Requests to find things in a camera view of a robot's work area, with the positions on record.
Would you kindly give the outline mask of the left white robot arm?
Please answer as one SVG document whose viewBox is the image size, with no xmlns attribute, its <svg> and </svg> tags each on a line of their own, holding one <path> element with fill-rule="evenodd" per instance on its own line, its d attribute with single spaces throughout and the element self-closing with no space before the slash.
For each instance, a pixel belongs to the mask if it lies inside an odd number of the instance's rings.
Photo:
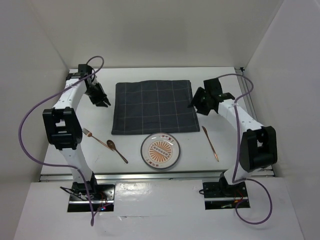
<svg viewBox="0 0 320 240">
<path fill-rule="evenodd" d="M 48 142 L 59 150 L 67 164 L 72 166 L 73 193 L 82 194 L 88 200 L 97 197 L 99 187 L 81 148 L 83 130 L 76 110 L 83 95 L 87 95 L 97 107 L 111 105 L 93 72 L 94 69 L 88 64 L 79 64 L 77 72 L 67 75 L 65 91 L 57 103 L 42 113 Z"/>
</svg>

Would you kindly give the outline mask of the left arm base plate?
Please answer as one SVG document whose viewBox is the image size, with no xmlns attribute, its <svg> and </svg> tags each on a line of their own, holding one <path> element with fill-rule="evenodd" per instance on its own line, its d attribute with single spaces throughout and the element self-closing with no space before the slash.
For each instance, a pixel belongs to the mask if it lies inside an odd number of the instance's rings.
<svg viewBox="0 0 320 240">
<path fill-rule="evenodd" d="M 88 196 L 85 189 L 76 190 L 75 188 L 60 187 L 69 196 L 68 213 L 90 212 L 89 199 L 91 199 L 94 212 L 113 212 L 115 188 L 114 184 L 98 184 L 95 189 L 96 192 L 90 191 Z"/>
</svg>

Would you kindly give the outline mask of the dark grey checked cloth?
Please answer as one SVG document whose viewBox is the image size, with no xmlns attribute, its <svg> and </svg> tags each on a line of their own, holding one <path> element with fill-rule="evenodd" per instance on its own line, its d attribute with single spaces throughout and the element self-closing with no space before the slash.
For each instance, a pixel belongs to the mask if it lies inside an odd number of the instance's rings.
<svg viewBox="0 0 320 240">
<path fill-rule="evenodd" d="M 199 132 L 189 80 L 145 80 L 115 85 L 112 135 Z"/>
</svg>

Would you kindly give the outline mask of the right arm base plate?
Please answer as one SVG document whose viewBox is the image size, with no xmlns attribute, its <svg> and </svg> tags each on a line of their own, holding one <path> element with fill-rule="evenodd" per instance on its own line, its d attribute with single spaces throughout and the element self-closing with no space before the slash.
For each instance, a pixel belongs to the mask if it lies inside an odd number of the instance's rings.
<svg viewBox="0 0 320 240">
<path fill-rule="evenodd" d="M 251 207 L 244 182 L 227 188 L 223 188 L 220 182 L 203 182 L 198 192 L 204 197 L 206 210 L 235 209 L 237 204 L 240 209 Z"/>
</svg>

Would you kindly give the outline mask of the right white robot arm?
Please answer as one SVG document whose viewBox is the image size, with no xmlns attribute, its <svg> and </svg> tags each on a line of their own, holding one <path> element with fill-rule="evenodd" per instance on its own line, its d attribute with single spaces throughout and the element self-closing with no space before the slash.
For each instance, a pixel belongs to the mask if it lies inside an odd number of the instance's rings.
<svg viewBox="0 0 320 240">
<path fill-rule="evenodd" d="M 239 97 L 223 92 L 218 78 L 205 80 L 189 104 L 196 112 L 208 115 L 214 110 L 237 130 L 237 154 L 233 167 L 219 178 L 218 190 L 230 196 L 236 186 L 244 182 L 254 171 L 267 168 L 278 161 L 276 130 L 263 126 L 238 105 Z"/>
</svg>

